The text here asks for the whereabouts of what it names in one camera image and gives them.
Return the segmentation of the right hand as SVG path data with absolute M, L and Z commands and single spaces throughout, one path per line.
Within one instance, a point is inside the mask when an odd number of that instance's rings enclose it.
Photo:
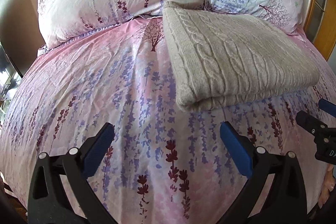
M 327 202 L 330 197 L 331 191 L 333 191 L 335 187 L 335 178 L 333 176 L 334 166 L 329 164 L 326 170 L 325 178 L 323 181 L 323 186 L 321 189 L 321 194 L 318 199 L 319 208 L 323 207 L 323 205 Z

